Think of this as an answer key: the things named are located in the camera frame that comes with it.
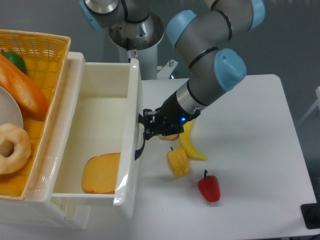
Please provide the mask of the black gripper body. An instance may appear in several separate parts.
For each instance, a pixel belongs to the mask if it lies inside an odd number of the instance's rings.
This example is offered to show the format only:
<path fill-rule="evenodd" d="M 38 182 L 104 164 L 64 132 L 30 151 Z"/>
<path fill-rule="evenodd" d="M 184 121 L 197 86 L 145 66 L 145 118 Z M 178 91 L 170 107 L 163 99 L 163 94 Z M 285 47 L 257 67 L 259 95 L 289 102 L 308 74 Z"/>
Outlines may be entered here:
<path fill-rule="evenodd" d="M 184 110 L 178 102 L 177 94 L 173 93 L 161 107 L 156 109 L 154 133 L 163 136 L 181 134 L 185 131 L 184 125 L 200 114 L 201 110 L 198 106 L 191 108 L 191 113 Z"/>

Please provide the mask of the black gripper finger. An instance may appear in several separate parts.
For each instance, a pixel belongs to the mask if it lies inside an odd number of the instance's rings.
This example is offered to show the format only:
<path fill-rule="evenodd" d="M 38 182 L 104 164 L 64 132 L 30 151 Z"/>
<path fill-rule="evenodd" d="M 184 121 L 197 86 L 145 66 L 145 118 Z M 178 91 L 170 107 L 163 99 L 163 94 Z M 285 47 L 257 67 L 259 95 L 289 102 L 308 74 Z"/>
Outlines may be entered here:
<path fill-rule="evenodd" d="M 138 122 L 143 125 L 158 125 L 160 123 L 160 110 L 145 108 L 142 114 L 138 115 Z"/>
<path fill-rule="evenodd" d="M 144 139 L 146 141 L 150 140 L 154 136 L 158 136 L 161 133 L 161 127 L 160 126 L 144 126 Z"/>

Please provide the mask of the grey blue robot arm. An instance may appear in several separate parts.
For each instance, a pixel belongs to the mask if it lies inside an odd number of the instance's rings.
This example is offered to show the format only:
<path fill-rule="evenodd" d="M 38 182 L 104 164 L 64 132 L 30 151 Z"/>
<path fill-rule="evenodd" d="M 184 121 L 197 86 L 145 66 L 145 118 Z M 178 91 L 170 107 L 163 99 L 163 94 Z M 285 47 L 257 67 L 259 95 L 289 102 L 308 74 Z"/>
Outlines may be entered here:
<path fill-rule="evenodd" d="M 182 133 L 185 123 L 245 78 L 242 58 L 219 46 L 252 31 L 266 14 L 261 0 L 209 0 L 206 15 L 184 10 L 163 25 L 147 0 L 81 0 L 79 5 L 94 30 L 108 29 L 122 62 L 139 60 L 144 78 L 157 74 L 157 55 L 147 52 L 164 36 L 192 73 L 161 107 L 143 111 L 140 122 L 145 140 Z"/>

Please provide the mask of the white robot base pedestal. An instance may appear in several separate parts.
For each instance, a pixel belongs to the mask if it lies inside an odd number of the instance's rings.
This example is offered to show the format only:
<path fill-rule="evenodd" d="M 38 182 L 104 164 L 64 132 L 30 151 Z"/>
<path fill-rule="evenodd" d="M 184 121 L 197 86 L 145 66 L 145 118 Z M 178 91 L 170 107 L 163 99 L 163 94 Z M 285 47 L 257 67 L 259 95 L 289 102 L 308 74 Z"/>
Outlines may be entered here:
<path fill-rule="evenodd" d="M 108 28 L 109 37 L 118 49 L 122 63 L 132 59 L 139 61 L 142 80 L 164 80 L 173 77 L 178 66 L 174 59 L 161 66 L 158 65 L 158 45 L 164 37 L 164 25 L 154 13 L 146 20 L 130 23 L 122 20 Z"/>

